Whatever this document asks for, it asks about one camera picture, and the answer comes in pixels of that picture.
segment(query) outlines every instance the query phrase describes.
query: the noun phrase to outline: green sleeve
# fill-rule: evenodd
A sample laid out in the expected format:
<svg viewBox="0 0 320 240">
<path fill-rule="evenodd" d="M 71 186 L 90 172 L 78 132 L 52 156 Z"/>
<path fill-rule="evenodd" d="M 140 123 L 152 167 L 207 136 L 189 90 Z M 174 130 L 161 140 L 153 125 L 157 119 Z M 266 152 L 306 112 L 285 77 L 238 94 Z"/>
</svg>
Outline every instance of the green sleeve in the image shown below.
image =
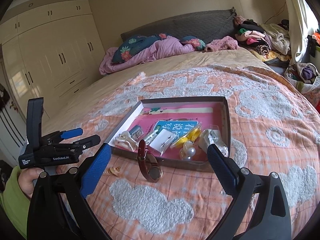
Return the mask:
<svg viewBox="0 0 320 240">
<path fill-rule="evenodd" d="M 27 219 L 30 200 L 19 187 L 18 177 L 20 172 L 19 166 L 13 169 L 5 185 L 3 194 L 0 194 L 0 203 L 14 227 L 27 239 Z"/>
</svg>

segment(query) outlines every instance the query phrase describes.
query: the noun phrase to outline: white cabinet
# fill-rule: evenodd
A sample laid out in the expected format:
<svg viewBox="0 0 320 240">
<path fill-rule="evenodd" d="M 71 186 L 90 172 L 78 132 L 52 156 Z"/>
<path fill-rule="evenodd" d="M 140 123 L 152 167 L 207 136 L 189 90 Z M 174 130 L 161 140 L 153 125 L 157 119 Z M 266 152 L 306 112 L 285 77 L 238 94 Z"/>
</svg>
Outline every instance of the white cabinet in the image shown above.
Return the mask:
<svg viewBox="0 0 320 240">
<path fill-rule="evenodd" d="M 101 78 L 105 52 L 90 13 L 87 0 L 66 1 L 34 8 L 0 26 L 5 68 L 25 115 L 30 98 L 44 97 L 45 122 Z"/>
<path fill-rule="evenodd" d="M 51 21 L 49 5 L 43 5 L 18 15 L 18 34 Z"/>
<path fill-rule="evenodd" d="M 4 66 L 13 94 L 18 101 L 22 112 L 27 116 L 28 100 L 38 96 L 32 86 L 29 73 L 25 69 L 18 37 L 15 37 L 5 43 L 2 46 L 2 53 Z M 49 116 L 44 112 L 43 121 L 45 122 L 48 119 Z"/>
<path fill-rule="evenodd" d="M 0 35 L 2 44 L 18 35 L 18 24 L 16 16 L 1 24 Z"/>
<path fill-rule="evenodd" d="M 49 4 L 51 20 L 59 20 L 67 17 L 91 14 L 88 0 L 72 0 Z"/>
</svg>

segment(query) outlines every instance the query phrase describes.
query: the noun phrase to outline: drawer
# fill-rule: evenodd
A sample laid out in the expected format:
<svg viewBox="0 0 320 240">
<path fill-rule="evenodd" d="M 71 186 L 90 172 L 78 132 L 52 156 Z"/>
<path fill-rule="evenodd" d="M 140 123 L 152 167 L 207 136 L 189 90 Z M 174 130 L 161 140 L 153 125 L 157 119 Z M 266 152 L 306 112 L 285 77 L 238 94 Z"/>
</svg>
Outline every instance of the drawer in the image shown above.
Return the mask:
<svg viewBox="0 0 320 240">
<path fill-rule="evenodd" d="M 59 84 L 57 87 L 55 87 L 55 91 L 58 94 L 59 97 L 61 97 L 64 93 L 69 91 L 71 88 L 73 88 L 75 85 L 80 83 L 82 80 L 84 80 L 86 77 L 84 75 L 84 71 L 80 71 L 61 84 Z"/>
<path fill-rule="evenodd" d="M 73 96 L 77 95 L 81 90 L 83 90 L 86 87 L 88 87 L 88 82 L 87 79 L 84 79 L 80 83 L 76 84 L 72 89 L 61 95 L 60 99 L 66 101 L 72 98 Z"/>
</svg>

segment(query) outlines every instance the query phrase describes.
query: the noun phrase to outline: box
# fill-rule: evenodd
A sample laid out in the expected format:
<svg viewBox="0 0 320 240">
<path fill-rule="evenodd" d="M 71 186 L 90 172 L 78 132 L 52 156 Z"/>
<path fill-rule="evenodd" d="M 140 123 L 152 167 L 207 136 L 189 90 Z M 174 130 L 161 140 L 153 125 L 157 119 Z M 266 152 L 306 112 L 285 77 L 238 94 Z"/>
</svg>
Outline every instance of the box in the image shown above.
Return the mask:
<svg viewBox="0 0 320 240">
<path fill-rule="evenodd" d="M 146 135 L 150 130 L 154 129 L 155 122 L 158 119 L 165 120 L 162 119 L 164 116 L 178 116 L 178 120 L 181 121 L 201 121 L 202 130 L 212 129 L 212 126 L 218 126 L 221 138 L 227 145 L 228 152 L 230 153 L 230 117 L 228 102 L 225 97 L 183 97 L 141 100 L 118 124 L 106 139 L 105 143 L 108 143 L 111 146 L 113 154 L 136 160 L 136 152 L 115 147 L 115 137 L 126 130 L 130 130 L 139 122 L 141 122 L 144 135 Z M 145 124 L 146 120 L 149 121 L 148 127 L 146 127 Z M 167 150 L 162 156 L 160 156 L 160 153 L 153 154 L 158 160 L 160 166 L 193 171 L 213 172 L 209 162 L 207 161 L 206 153 L 204 153 L 200 148 L 197 149 L 197 152 L 198 151 L 199 154 L 196 155 L 196 160 L 191 161 L 180 160 L 180 158 L 177 158 L 176 153 L 172 153 L 169 150 Z"/>
</svg>

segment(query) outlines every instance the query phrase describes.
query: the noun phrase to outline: watch face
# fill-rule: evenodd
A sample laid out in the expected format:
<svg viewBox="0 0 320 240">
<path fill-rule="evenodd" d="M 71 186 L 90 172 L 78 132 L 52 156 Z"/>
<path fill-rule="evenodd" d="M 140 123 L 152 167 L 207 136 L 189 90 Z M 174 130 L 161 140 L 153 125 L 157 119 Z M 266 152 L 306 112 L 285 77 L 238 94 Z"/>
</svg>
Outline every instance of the watch face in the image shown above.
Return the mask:
<svg viewBox="0 0 320 240">
<path fill-rule="evenodd" d="M 160 167 L 151 167 L 148 173 L 153 180 L 159 180 L 162 177 L 162 170 Z"/>
</svg>

